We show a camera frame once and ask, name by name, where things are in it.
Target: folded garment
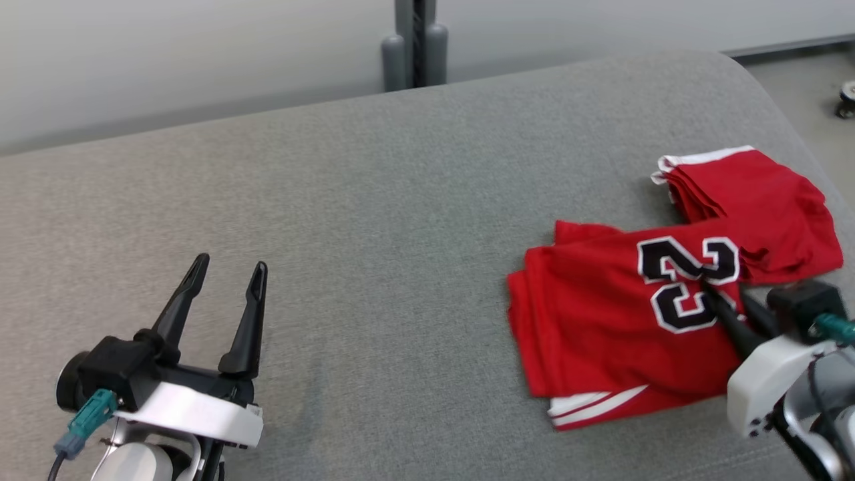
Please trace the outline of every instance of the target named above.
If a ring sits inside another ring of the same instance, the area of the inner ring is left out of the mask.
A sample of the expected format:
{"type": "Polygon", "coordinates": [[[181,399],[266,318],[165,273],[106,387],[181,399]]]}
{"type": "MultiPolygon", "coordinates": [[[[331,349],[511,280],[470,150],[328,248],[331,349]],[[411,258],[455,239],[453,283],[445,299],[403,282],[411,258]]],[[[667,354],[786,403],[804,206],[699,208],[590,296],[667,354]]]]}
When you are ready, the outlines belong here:
{"type": "Polygon", "coordinates": [[[668,183],[671,199],[690,223],[731,219],[742,281],[795,282],[843,265],[823,193],[753,147],[664,156],[658,167],[653,181],[668,183]]]}
{"type": "Polygon", "coordinates": [[[556,245],[508,276],[510,327],[532,395],[558,429],[683,406],[725,392],[739,364],[715,326],[704,276],[739,306],[726,219],[633,233],[556,224],[556,245]]]}

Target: white stripe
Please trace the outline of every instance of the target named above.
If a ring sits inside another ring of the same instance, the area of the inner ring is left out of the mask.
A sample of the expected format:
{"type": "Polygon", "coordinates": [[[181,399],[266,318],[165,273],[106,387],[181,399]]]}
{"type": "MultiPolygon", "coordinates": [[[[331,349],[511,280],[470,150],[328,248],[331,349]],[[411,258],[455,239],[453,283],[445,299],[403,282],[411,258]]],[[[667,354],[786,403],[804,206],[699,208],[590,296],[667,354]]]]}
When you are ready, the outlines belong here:
{"type": "Polygon", "coordinates": [[[568,397],[553,397],[549,400],[549,411],[546,413],[553,418],[569,413],[580,407],[593,404],[611,393],[585,393],[581,395],[571,395],[568,397]]]}
{"type": "Polygon", "coordinates": [[[702,154],[693,154],[693,155],[684,155],[684,156],[676,156],[676,155],[666,155],[661,156],[657,161],[657,165],[659,167],[658,172],[654,172],[650,175],[650,179],[656,185],[662,185],[666,182],[665,174],[674,170],[678,165],[695,165],[698,163],[708,163],[714,162],[716,160],[722,160],[725,157],[729,157],[734,155],[735,153],[740,152],[748,152],[753,151],[754,147],[750,145],[743,145],[742,147],[732,147],[729,149],[721,149],[718,151],[705,152],[702,154]]]}
{"type": "Polygon", "coordinates": [[[580,411],[575,411],[560,418],[554,418],[552,420],[552,423],[556,426],[561,426],[569,425],[571,423],[578,423],[579,421],[584,421],[586,419],[596,418],[597,416],[600,416],[622,406],[627,401],[633,399],[641,391],[645,390],[646,387],[647,384],[627,391],[623,391],[622,393],[614,395],[609,399],[600,402],[599,404],[595,404],[591,407],[581,409],[580,411]]]}

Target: caster wheel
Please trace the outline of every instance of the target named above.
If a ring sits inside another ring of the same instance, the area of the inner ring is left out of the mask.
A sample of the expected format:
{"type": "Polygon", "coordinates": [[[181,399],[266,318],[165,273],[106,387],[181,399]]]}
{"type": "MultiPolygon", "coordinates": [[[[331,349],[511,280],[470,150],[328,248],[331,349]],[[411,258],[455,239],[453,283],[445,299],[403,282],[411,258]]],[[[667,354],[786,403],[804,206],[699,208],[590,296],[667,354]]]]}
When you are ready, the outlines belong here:
{"type": "Polygon", "coordinates": [[[841,119],[855,118],[855,102],[846,100],[839,102],[837,108],[834,109],[834,114],[841,119]]]}

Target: white wall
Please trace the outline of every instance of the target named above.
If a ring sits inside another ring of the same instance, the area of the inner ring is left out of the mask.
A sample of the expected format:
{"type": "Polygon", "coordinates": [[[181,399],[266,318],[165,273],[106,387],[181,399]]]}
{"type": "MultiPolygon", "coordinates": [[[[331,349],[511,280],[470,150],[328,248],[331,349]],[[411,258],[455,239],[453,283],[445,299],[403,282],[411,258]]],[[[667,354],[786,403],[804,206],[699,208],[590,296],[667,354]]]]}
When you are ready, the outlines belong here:
{"type": "Polygon", "coordinates": [[[661,49],[855,34],[853,0],[439,0],[448,81],[661,49]]]}
{"type": "Polygon", "coordinates": [[[3,0],[0,153],[382,91],[389,0],[3,0]]]}

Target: black cable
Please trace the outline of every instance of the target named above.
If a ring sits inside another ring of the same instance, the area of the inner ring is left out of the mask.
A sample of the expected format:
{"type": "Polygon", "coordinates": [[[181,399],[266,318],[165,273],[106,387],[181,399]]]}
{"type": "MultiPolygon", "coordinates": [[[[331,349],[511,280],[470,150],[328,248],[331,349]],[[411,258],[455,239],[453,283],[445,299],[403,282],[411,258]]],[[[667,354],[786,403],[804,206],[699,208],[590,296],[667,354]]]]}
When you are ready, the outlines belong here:
{"type": "Polygon", "coordinates": [[[817,361],[818,359],[814,359],[807,366],[807,383],[808,388],[811,392],[811,397],[813,398],[814,403],[817,405],[817,409],[819,409],[819,415],[823,419],[823,423],[825,424],[825,429],[828,434],[832,437],[829,441],[834,445],[835,451],[843,454],[843,459],[846,461],[849,469],[855,468],[855,465],[852,464],[852,459],[849,457],[849,453],[846,451],[846,445],[843,443],[843,440],[840,438],[840,433],[837,432],[837,427],[834,426],[834,421],[831,419],[831,415],[828,414],[828,410],[825,408],[825,403],[823,403],[823,398],[819,395],[819,388],[817,387],[817,361]]]}
{"type": "Polygon", "coordinates": [[[62,466],[63,461],[65,461],[65,453],[57,454],[56,460],[54,461],[54,465],[50,467],[48,481],[56,481],[56,475],[59,474],[59,468],[60,466],[62,466]]]}

